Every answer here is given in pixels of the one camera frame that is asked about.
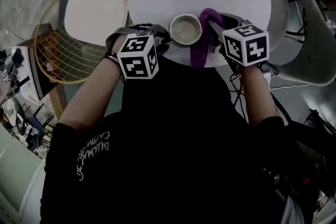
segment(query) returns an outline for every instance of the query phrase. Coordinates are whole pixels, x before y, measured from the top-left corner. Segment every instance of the purple towel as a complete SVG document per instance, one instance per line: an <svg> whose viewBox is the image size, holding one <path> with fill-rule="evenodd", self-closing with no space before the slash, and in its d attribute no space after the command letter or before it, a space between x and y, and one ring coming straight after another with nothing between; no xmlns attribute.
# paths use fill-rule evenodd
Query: purple towel
<svg viewBox="0 0 336 224"><path fill-rule="evenodd" d="M208 46L214 45L217 47L219 41L213 41L212 28L208 24L208 20L213 20L219 26L224 28L224 20L221 15L212 8L206 8L200 15L200 22L202 25L203 33L198 42L190 47L190 59L192 67L203 68L205 66L206 57L208 55Z"/></svg>

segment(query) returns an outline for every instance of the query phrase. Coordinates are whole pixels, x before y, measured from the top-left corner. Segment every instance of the chair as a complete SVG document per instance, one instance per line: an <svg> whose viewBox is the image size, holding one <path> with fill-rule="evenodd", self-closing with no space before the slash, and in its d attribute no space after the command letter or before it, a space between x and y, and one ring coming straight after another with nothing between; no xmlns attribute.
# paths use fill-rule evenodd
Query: chair
<svg viewBox="0 0 336 224"><path fill-rule="evenodd" d="M271 16L267 26L269 34L269 51L273 51L286 34L290 8L287 0L271 0Z"/></svg>
<svg viewBox="0 0 336 224"><path fill-rule="evenodd" d="M118 3L122 3L123 5L122 7L119 5L117 7L119 9L116 9L115 6L114 8L110 7L110 12L113 13L107 13L107 15L111 15L113 18L108 17L106 19L106 16L103 16L104 21L100 21L100 24L92 24L93 21L88 19L88 13L93 16L101 14L100 10L97 8L101 7L99 4L103 2L105 5L109 6L111 5L111 1L115 3L117 0L110 0L110 2L106 2L104 0L94 0L95 5L92 5L91 9L89 10L82 9L82 13L78 13L79 9L83 7L82 5L76 5L78 4L78 1L79 0L53 1L46 12L43 14L40 24L36 28L34 44L35 59L42 73L44 73L44 75L46 75L46 77L48 77L49 80L53 82L59 82L62 84L84 82L106 53L106 38L103 39L102 42L101 36L97 35L95 30L98 30L99 33L103 32L105 34L108 30L106 35L106 37L108 37L111 32L117 28L131 24L131 18L128 14L126 0L118 0ZM65 17L60 19L60 24L54 31L43 35L43 38L39 39L38 34L40 32L40 28L43 27L43 21L45 21L45 19L50 15L50 11L53 10L53 8L63 2L67 6ZM85 5L88 5L90 0L80 0L80 2L85 2ZM112 23L112 21L116 20L116 16L113 16L114 12L123 12L124 21L121 23L118 21L118 25L113 23L115 28L112 29L106 27L106 25L111 27L111 24L106 24L106 21L108 20L109 23ZM95 36L96 38L100 37L99 42L89 43L90 41L85 39L85 37L88 35L85 31L83 31L83 28L79 27L79 24L82 23L86 24L85 27L91 23L88 28L90 31L87 33L91 33L91 35Z"/></svg>
<svg viewBox="0 0 336 224"><path fill-rule="evenodd" d="M44 104L42 104L34 113L33 116L31 116L30 118L26 119L25 117L25 112L30 108L30 106L24 111L23 110L23 106L25 104L23 104L22 106L20 106L20 109L18 110L18 114L20 114L20 111L22 111L22 118L24 120L24 123L23 123L23 127L24 127L24 130L23 130L23 134L20 132L21 135L24 135L25 133L25 130L26 130L26 125L29 124L31 125L32 127L34 127L38 133L35 134L35 135L31 135L32 133L32 130L33 129L30 129L30 132L26 138L26 142L28 143L28 149L29 150L34 150L36 148L39 147L40 143L41 143L41 140L42 138L44 137L45 135L45 127L48 125L48 123L53 119L54 116L51 116L50 118L48 118L43 124L41 124L39 122L39 120L36 118L36 115L37 113L41 110L41 108L44 106Z"/></svg>
<svg viewBox="0 0 336 224"><path fill-rule="evenodd" d="M303 5L306 16L304 26L306 38L302 48L289 63L282 66L269 63L266 65L286 80L327 85L336 77L336 39L326 25L315 0L288 0L293 1Z"/></svg>

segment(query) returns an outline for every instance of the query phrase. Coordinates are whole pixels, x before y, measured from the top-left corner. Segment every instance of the gold wire chair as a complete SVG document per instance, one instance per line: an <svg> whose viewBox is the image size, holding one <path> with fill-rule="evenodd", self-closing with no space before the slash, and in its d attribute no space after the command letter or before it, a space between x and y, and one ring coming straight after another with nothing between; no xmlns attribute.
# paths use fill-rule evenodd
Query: gold wire chair
<svg viewBox="0 0 336 224"><path fill-rule="evenodd" d="M37 27L34 50L39 68L51 80L63 84L80 83L94 70L106 48L70 37L64 22L40 41L38 33L45 16L59 3L55 0L43 14Z"/></svg>

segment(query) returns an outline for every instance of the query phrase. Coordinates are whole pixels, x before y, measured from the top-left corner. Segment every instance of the floor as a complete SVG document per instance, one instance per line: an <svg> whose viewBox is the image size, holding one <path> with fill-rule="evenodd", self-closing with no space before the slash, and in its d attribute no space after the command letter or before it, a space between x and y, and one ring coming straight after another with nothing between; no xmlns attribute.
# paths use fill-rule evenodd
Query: floor
<svg viewBox="0 0 336 224"><path fill-rule="evenodd" d="M13 3L11 0L0 0L1 6L1 15L2 20L0 21L0 48L8 48L10 46L16 45L19 43L19 39L17 39L13 35L5 35L3 34L4 28L10 26L11 30L17 33L18 35L22 35L23 38L28 38L31 35L32 28L37 23L37 18L40 17L41 13L48 6L50 0L21 0L20 3L16 4L16 6L25 5L29 9L22 9L19 13L18 10L14 10ZM65 3L60 3L59 6L59 16L57 20L57 12L55 11L54 15L50 20L54 23L57 21L61 22L64 17ZM31 7L33 8L34 19L27 20L28 13L23 12L23 10L28 11L29 15L31 13ZM295 4L291 4L291 20L289 29L298 30L300 28L300 20L298 17L298 12ZM299 52L301 45L291 39L284 38L279 45L271 54L270 54L270 62L276 64L283 64L290 60L292 60L297 53ZM217 68L217 71L223 77L225 81L228 82L229 85L229 76L231 75L231 70L228 66L223 66ZM285 81L280 78L273 78L271 81L271 88L277 88L280 86L290 86L296 83ZM77 90L80 88L81 84L74 85L65 85L66 95L68 101L74 96ZM115 111L119 111L121 109L121 97L122 97L122 89L123 86L120 83L111 99L111 102L108 106L108 110L106 114L113 113ZM293 87L293 88L284 88L280 90L273 90L272 92L276 96L276 98L282 103L285 109L288 111L289 115L293 120L303 123L306 117L309 114L309 108L317 109L321 115L327 119L331 124L336 126L336 97L333 93L335 93L336 82L331 83L326 87L316 87L316 86L307 86L307 87ZM235 93L232 94L232 99L235 100Z"/></svg>

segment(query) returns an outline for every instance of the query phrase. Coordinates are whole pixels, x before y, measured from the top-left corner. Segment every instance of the white cup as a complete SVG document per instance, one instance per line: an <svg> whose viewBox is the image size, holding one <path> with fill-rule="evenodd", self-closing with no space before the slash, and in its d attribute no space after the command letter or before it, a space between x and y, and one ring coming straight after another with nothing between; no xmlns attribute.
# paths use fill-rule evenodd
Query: white cup
<svg viewBox="0 0 336 224"><path fill-rule="evenodd" d="M191 13L177 14L169 23L170 38L181 45L190 46L202 35L201 22Z"/></svg>

